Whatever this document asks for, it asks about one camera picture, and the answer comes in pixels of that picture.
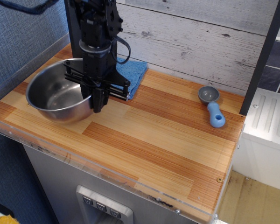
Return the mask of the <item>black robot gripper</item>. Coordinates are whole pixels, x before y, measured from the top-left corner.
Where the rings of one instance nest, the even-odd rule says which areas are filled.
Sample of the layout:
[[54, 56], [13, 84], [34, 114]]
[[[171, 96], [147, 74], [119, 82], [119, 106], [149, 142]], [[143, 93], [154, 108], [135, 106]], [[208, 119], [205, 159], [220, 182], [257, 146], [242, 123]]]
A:
[[101, 112], [109, 94], [123, 100], [129, 95], [130, 81], [119, 74], [116, 64], [125, 64], [130, 57], [124, 61], [117, 60], [116, 49], [116, 46], [111, 46], [105, 50], [83, 50], [82, 58], [63, 62], [65, 78], [80, 85], [83, 99], [92, 95], [94, 113]]

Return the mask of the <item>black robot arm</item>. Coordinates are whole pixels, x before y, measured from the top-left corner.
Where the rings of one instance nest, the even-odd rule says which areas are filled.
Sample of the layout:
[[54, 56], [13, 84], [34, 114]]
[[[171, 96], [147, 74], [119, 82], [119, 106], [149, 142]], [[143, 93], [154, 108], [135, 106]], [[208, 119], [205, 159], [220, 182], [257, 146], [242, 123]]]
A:
[[118, 42], [129, 44], [118, 33], [123, 19], [114, 0], [66, 0], [65, 9], [72, 54], [66, 60], [65, 78], [80, 85], [82, 97], [98, 113], [110, 95], [127, 99], [130, 81], [116, 69]]

